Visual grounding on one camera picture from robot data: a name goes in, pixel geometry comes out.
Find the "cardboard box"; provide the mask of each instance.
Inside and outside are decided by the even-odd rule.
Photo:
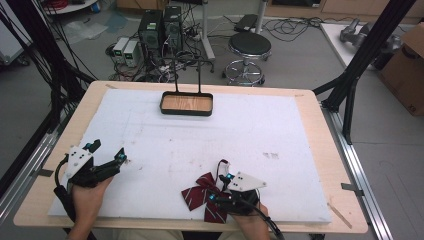
[[[381,81],[415,116],[424,115],[424,23],[402,36],[401,49],[386,64]]]
[[[122,9],[165,9],[168,5],[169,0],[117,0],[116,5]]]

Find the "wire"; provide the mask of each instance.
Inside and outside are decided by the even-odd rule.
[[[269,216],[266,216],[259,208],[252,205],[251,203],[247,202],[244,199],[241,199],[240,202],[245,204],[246,206],[252,208],[253,210],[255,210],[259,214],[259,216],[262,218],[262,220],[264,220],[266,222],[266,224],[269,226],[269,228],[271,228],[272,232],[274,233],[274,235],[278,239],[281,239],[281,240],[285,239],[283,234],[281,233],[280,229],[278,228],[277,224],[275,224],[275,222],[272,221]]]
[[[65,163],[68,162],[68,155],[66,155],[65,159],[63,159],[62,161],[60,161],[59,165],[57,165],[56,167],[56,171],[54,172],[54,182],[56,183],[56,186],[60,186],[60,182],[59,182],[59,171],[60,168],[65,165]]]

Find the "black stool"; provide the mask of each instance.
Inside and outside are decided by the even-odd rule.
[[[222,76],[229,80],[228,84],[262,85],[265,82],[262,70],[249,60],[263,59],[266,61],[271,55],[269,40],[256,33],[242,32],[230,38],[228,47],[231,52],[243,57],[243,60],[233,61],[225,67]]]

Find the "person's arm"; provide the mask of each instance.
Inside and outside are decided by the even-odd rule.
[[[86,240],[91,228],[96,221],[97,214],[102,206],[103,196],[113,177],[99,183],[95,188],[73,186],[72,198],[74,200],[76,219],[74,227],[69,232],[67,239]]]
[[[259,204],[258,208],[268,216],[268,208]],[[236,216],[231,215],[237,224],[240,226],[240,229],[243,232],[243,235],[248,240],[269,240],[269,231],[268,225],[266,222],[256,213],[252,212],[249,216]]]

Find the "red bow tie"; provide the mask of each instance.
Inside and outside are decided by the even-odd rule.
[[[221,192],[215,185],[215,180],[212,174],[206,173],[196,181],[200,186],[187,188],[182,191],[188,209],[192,211],[206,203],[205,208],[205,222],[210,223],[225,223],[227,220],[227,213],[218,209],[218,207],[209,200],[209,196],[214,193],[216,196],[228,197],[230,194]]]

